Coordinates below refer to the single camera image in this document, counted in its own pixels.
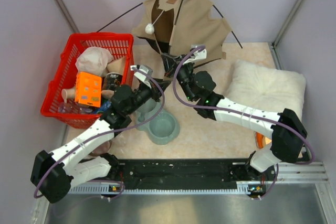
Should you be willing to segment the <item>beige fabric pet tent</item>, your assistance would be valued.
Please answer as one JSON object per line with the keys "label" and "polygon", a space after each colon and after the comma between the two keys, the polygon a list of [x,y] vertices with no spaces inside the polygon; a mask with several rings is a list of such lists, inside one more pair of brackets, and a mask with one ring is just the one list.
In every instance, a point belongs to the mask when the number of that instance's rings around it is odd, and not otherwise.
{"label": "beige fabric pet tent", "polygon": [[[157,53],[179,56],[187,54],[191,45],[204,45],[207,58],[197,62],[198,66],[226,59],[223,43],[232,28],[225,18],[212,16],[210,0],[146,0],[143,5],[144,15],[132,35],[145,39]],[[153,23],[163,10],[154,25],[154,34],[147,34],[146,25]]]}

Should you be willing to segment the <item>black tent pole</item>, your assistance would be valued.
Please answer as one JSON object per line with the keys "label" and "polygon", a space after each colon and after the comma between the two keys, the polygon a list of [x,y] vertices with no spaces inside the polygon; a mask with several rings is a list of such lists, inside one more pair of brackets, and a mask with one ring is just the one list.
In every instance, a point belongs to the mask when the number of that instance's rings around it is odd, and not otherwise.
{"label": "black tent pole", "polygon": [[108,22],[107,24],[105,24],[104,26],[102,26],[100,29],[98,29],[96,32],[99,33],[101,31],[103,31],[105,28],[107,28],[108,26],[110,26],[112,23],[116,22],[117,20],[119,20],[120,18],[124,17],[125,15],[127,15],[128,13],[134,11],[135,9],[139,8],[140,6],[143,5],[143,2],[133,6],[132,8],[128,9],[127,11],[125,11],[124,13],[120,14],[118,17],[116,17],[115,19],[111,20],[110,22]]}
{"label": "black tent pole", "polygon": [[[213,8],[216,10],[216,12],[218,13],[218,15],[221,17],[221,18],[224,18],[224,15],[222,14],[222,12],[217,8],[217,6],[215,4],[213,4]],[[236,42],[238,43],[239,47],[241,49],[243,49],[243,46],[241,44],[241,42],[239,41],[239,39],[237,38],[236,34],[234,33],[234,31],[232,30],[231,31],[231,34],[234,36]]]}

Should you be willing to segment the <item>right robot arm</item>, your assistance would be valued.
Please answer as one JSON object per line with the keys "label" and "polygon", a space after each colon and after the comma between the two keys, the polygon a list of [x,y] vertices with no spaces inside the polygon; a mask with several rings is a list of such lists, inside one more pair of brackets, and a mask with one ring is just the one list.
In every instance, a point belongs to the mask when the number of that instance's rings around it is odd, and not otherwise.
{"label": "right robot arm", "polygon": [[269,167],[280,162],[295,164],[307,137],[307,131],[296,113],[288,108],[269,112],[244,106],[214,92],[216,87],[207,71],[194,73],[194,62],[200,52],[177,57],[162,53],[165,77],[172,78],[182,88],[187,100],[184,105],[193,108],[201,117],[217,122],[240,125],[271,139],[271,143],[252,153],[245,174],[258,179]]}

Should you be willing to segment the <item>grey-green double pet bowl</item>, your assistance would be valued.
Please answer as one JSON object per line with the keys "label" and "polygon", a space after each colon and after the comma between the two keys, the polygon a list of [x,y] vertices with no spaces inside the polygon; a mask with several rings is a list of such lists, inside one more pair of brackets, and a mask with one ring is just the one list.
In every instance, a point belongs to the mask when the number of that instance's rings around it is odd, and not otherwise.
{"label": "grey-green double pet bowl", "polygon": [[[146,101],[136,112],[136,125],[152,117],[161,107],[161,102],[153,99]],[[170,112],[162,109],[160,113],[148,123],[136,128],[139,131],[145,131],[149,139],[156,145],[166,145],[178,137],[180,133],[180,124],[176,117]]]}

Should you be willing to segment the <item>white pompom toy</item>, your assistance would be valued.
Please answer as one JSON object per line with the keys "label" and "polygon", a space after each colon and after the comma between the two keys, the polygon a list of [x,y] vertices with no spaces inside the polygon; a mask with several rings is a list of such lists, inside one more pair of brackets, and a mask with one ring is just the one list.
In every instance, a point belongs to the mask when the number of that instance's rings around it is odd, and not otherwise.
{"label": "white pompom toy", "polygon": [[161,13],[158,15],[158,17],[155,19],[155,21],[153,23],[148,23],[145,27],[145,32],[149,35],[151,34],[154,34],[154,31],[155,31],[155,28],[154,28],[154,25],[155,23],[159,20],[159,18],[162,16],[162,14],[164,13],[165,11],[161,11]]}

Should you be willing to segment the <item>brown paper cone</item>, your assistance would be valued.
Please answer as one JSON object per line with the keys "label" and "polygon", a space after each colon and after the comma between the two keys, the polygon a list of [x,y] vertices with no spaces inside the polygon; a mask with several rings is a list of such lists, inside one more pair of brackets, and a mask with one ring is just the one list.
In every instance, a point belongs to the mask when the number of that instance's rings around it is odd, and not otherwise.
{"label": "brown paper cone", "polygon": [[122,57],[120,59],[111,61],[110,63],[107,64],[108,73],[113,72],[123,75],[126,61],[127,61],[126,57]]}

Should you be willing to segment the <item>black instant noodle cup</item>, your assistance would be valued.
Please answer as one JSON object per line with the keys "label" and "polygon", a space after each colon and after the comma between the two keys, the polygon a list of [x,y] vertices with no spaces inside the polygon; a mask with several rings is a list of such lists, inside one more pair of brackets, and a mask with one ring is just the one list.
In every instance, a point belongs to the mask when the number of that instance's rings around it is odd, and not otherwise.
{"label": "black instant noodle cup", "polygon": [[122,78],[123,75],[119,73],[109,72],[103,80],[102,90],[115,91],[121,85]]}

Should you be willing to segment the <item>red plastic basket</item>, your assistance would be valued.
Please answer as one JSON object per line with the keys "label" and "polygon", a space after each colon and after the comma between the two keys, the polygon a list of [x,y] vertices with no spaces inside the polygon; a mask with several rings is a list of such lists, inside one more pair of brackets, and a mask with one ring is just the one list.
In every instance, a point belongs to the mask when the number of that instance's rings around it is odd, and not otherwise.
{"label": "red plastic basket", "polygon": [[130,66],[134,64],[133,42],[131,34],[116,33],[75,33],[69,36],[66,46],[60,55],[60,64],[49,83],[48,90],[40,109],[40,113],[46,117],[56,118],[76,129],[89,128],[97,118],[98,114],[80,114],[78,106],[74,101],[69,103],[74,107],[73,113],[59,113],[59,104],[64,100],[61,97],[62,89],[73,88],[76,84],[77,58],[88,47],[96,46],[109,50],[115,60],[124,59],[122,84],[132,85],[134,72]]}

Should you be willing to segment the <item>blue snack packet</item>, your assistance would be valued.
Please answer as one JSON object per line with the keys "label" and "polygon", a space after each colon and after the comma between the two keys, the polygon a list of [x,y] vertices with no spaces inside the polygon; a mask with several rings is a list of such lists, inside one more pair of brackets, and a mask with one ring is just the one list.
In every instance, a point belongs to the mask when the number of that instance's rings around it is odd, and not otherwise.
{"label": "blue snack packet", "polygon": [[111,106],[111,101],[110,101],[110,100],[106,100],[105,103],[103,103],[103,105],[95,111],[95,114],[102,114],[102,113],[105,112],[110,106]]}

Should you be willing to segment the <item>pink white plastic bag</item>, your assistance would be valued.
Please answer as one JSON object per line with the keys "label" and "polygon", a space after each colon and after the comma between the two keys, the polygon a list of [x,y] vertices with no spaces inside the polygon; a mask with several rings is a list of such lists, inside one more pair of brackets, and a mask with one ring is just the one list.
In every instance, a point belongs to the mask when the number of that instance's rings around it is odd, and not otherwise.
{"label": "pink white plastic bag", "polygon": [[105,77],[107,65],[114,60],[109,50],[101,47],[87,48],[76,60],[78,72],[86,72],[95,76]]}

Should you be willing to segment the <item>orange cardboard box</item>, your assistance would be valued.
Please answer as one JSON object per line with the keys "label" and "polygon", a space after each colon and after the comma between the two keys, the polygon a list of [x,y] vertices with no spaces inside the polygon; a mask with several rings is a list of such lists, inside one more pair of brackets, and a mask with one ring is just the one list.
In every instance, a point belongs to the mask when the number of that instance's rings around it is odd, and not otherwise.
{"label": "orange cardboard box", "polygon": [[101,106],[102,78],[86,72],[76,76],[75,102],[99,108]]}

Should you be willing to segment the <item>steel bowl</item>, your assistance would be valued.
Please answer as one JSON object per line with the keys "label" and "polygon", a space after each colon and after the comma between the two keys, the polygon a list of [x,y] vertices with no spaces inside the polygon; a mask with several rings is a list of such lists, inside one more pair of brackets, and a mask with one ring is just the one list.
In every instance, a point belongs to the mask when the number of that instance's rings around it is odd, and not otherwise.
{"label": "steel bowl", "polygon": [[107,153],[111,148],[111,141],[106,141],[103,144],[99,145],[97,148],[95,148],[89,155],[92,157],[97,157],[102,154]]}

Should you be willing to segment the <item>beige paper cup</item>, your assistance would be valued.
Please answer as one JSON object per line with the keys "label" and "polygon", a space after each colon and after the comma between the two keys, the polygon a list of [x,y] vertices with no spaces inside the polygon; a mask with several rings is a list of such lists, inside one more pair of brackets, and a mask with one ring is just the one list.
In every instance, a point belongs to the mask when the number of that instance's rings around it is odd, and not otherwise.
{"label": "beige paper cup", "polygon": [[61,97],[64,103],[67,103],[68,100],[74,100],[76,96],[76,88],[62,89]]}

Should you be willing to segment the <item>white fluffy cushion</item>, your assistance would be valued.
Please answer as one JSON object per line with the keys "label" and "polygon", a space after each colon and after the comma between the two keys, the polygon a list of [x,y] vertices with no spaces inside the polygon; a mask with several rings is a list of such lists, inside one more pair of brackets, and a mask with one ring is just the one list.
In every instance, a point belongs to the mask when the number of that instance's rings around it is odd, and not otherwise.
{"label": "white fluffy cushion", "polygon": [[237,60],[226,97],[260,110],[291,109],[302,119],[305,89],[306,79],[302,74]]}

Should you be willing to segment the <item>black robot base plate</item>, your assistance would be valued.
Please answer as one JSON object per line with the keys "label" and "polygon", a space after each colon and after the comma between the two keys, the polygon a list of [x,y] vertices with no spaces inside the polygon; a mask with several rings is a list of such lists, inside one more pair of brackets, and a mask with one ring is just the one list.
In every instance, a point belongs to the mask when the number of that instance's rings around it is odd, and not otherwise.
{"label": "black robot base plate", "polygon": [[274,168],[260,173],[246,159],[120,159],[106,180],[123,182],[126,189],[235,189],[237,182],[260,185],[275,177]]}

